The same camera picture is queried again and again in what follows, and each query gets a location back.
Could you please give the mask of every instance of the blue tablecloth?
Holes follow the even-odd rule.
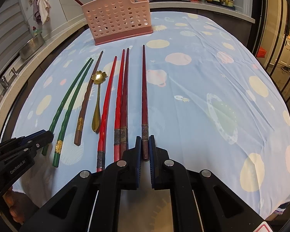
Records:
[[[113,162],[114,115],[122,49],[130,48],[129,148],[141,135],[142,45],[146,45],[149,134],[171,159],[187,169],[211,170],[263,218],[290,201],[290,117],[284,101],[254,56],[212,20],[181,12],[151,13],[154,33],[95,46],[89,30],[48,67],[19,115],[13,136],[48,130],[63,96],[89,57],[104,54],[100,70],[118,62],[107,124],[106,165]],[[76,99],[59,168],[54,145],[72,97],[54,132],[53,148],[14,189],[41,206],[81,170],[96,171],[99,135],[91,129],[97,99],[93,86],[81,145],[73,144],[77,118],[91,71]],[[107,82],[101,86],[101,111]],[[141,188],[123,192],[119,231],[171,231],[168,191],[150,189],[149,162]]]

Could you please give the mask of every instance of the white towel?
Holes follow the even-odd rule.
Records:
[[[49,20],[50,4],[47,0],[38,0],[39,12],[41,15],[42,25]]]

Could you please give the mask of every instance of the gold spoon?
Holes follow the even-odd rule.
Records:
[[[92,76],[93,83],[98,85],[98,98],[95,108],[95,113],[92,118],[92,130],[96,133],[99,132],[100,124],[101,124],[101,115],[100,115],[100,86],[106,80],[107,74],[102,71],[97,71],[95,75]]]

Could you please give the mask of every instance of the basket base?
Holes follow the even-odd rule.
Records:
[[[100,45],[100,44],[109,43],[109,42],[113,42],[113,41],[117,41],[117,40],[121,40],[125,38],[130,38],[134,36],[142,36],[142,35],[147,35],[151,33],[153,33],[152,26],[148,26],[148,27],[133,29],[133,30],[125,31],[125,32],[118,32],[118,33],[111,34],[108,36],[98,37],[98,38],[95,38],[94,40],[95,40],[95,45]]]

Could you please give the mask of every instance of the plastic utensil holder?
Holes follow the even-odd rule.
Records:
[[[148,0],[94,0],[82,9],[95,45],[153,32]]]

